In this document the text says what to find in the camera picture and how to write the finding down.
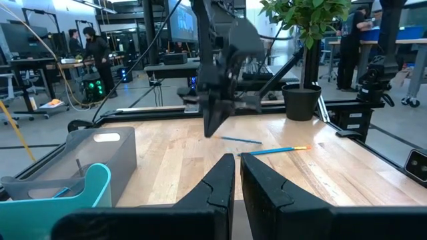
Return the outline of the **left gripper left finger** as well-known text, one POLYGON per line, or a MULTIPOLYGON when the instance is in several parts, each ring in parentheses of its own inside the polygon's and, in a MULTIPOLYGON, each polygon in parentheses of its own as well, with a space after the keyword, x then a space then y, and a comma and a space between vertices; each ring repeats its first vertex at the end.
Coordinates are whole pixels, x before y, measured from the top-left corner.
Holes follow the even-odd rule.
POLYGON ((223 155, 202 180, 173 208, 180 239, 231 239, 235 194, 235 159, 223 155))

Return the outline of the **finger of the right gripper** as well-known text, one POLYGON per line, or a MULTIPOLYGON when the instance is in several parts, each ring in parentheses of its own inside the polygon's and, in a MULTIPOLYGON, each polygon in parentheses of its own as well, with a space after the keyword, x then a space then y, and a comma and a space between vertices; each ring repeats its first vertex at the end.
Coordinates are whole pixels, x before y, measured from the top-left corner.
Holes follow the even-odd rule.
POLYGON ((213 132, 215 133, 221 124, 234 112, 234 98, 219 97, 213 102, 213 132))
POLYGON ((222 124, 222 102, 210 95, 201 97, 204 136, 210 138, 222 124))

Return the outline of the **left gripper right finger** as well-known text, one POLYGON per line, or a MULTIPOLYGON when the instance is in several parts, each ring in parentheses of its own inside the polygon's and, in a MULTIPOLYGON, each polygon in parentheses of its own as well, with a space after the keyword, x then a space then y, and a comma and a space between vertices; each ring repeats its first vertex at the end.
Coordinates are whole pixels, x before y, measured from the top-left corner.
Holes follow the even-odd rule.
POLYGON ((331 204, 249 153, 241 156, 240 175, 254 239, 331 238, 331 204))

